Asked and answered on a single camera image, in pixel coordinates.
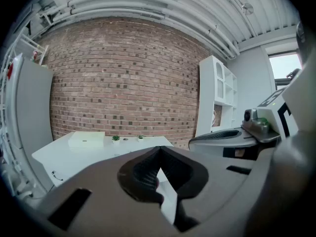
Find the round ceiling fixture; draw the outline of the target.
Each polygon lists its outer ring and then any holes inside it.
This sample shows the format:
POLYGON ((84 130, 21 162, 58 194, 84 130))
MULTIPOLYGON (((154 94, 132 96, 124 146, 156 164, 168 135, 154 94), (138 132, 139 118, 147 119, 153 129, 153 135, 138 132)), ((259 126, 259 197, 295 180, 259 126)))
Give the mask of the round ceiling fixture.
POLYGON ((243 13, 248 16, 248 15, 251 15, 253 12, 254 12, 254 8, 251 4, 249 3, 244 3, 242 4, 242 11, 243 13))

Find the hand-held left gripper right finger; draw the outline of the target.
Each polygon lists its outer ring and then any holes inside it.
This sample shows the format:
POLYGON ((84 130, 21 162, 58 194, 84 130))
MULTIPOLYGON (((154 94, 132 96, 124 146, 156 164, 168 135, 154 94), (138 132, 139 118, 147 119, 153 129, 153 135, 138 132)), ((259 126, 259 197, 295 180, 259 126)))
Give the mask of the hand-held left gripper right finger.
POLYGON ((162 214, 185 232, 220 209, 249 175, 254 161, 161 149, 162 214))

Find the white flat box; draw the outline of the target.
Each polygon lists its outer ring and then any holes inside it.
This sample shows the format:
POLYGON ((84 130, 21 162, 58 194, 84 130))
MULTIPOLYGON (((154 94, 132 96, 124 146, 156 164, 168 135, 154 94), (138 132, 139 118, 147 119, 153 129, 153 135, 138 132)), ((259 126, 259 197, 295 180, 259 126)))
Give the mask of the white flat box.
POLYGON ((103 132, 76 131, 68 140, 71 148, 102 148, 105 134, 103 132))

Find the window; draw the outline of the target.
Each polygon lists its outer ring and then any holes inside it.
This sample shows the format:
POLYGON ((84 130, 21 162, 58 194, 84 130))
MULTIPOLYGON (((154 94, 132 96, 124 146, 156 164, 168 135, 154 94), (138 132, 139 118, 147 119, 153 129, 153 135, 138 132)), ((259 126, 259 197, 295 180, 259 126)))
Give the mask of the window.
POLYGON ((270 55, 269 62, 273 72, 273 83, 275 79, 285 79, 295 69, 302 69, 300 56, 296 52, 270 55))

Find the person's left hand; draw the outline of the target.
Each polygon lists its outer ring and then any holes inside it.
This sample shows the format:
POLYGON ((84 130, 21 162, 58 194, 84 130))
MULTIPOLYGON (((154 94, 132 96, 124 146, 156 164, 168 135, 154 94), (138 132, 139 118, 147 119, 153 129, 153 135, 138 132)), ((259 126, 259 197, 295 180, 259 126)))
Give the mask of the person's left hand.
POLYGON ((163 196, 163 194, 161 194, 161 192, 160 192, 159 185, 160 185, 159 178, 156 178, 156 192, 157 192, 157 193, 159 194, 159 196, 160 196, 159 205, 162 206, 162 204, 163 204, 163 202, 164 202, 164 196, 163 196))

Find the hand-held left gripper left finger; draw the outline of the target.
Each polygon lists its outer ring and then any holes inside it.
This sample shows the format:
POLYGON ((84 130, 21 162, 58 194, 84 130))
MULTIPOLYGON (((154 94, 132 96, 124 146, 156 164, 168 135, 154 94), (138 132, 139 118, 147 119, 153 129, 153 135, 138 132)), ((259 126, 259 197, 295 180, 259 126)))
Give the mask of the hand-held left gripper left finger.
POLYGON ((94 163, 51 191, 39 205, 59 237, 172 237, 160 210, 160 147, 94 163))

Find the white metal rack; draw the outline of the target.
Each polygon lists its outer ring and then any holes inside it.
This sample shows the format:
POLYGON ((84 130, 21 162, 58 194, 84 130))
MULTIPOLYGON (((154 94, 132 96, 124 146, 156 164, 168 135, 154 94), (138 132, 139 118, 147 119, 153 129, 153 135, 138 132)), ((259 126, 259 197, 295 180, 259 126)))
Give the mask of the white metal rack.
POLYGON ((17 43, 14 48, 15 54, 20 54, 31 61, 43 65, 43 60, 48 52, 49 45, 42 46, 25 34, 17 38, 17 43))

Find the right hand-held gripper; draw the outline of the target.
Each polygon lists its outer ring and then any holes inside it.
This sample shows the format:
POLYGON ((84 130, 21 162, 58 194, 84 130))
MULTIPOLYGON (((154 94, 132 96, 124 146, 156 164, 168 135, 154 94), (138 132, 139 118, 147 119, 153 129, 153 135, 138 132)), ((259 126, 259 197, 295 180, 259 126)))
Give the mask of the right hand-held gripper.
POLYGON ((241 128, 247 133, 233 129, 200 135, 189 141, 189 150, 223 152, 227 158, 256 160, 262 150, 274 148, 298 132, 293 114, 282 96, 284 91, 283 87, 256 108, 245 110, 241 128))

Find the grey cabinet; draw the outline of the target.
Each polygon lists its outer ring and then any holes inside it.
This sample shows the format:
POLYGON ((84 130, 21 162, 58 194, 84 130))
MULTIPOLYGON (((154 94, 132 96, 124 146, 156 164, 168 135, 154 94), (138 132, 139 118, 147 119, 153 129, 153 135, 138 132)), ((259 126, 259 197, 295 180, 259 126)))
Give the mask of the grey cabinet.
POLYGON ((53 71, 22 54, 13 59, 6 82, 5 121, 11 144, 30 158, 52 142, 49 120, 53 71))

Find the bundle of white ceiling pipes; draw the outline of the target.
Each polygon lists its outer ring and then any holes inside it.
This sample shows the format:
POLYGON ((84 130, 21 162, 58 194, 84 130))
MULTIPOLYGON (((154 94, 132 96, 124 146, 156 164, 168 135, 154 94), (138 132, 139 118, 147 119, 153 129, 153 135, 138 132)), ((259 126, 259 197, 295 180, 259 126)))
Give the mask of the bundle of white ceiling pipes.
POLYGON ((68 0, 42 12, 53 15, 52 24, 85 14, 127 12, 166 20, 200 34, 219 52, 229 58, 240 54, 237 42, 230 40, 208 17, 175 0, 68 0))

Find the white shelf unit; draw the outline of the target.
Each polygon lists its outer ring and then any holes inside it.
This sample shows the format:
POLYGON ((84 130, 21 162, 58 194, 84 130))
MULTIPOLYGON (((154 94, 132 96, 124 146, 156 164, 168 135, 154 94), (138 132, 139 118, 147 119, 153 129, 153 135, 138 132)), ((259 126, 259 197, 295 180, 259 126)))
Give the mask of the white shelf unit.
POLYGON ((195 136, 237 128, 237 78, 215 56, 199 63, 199 108, 195 136))

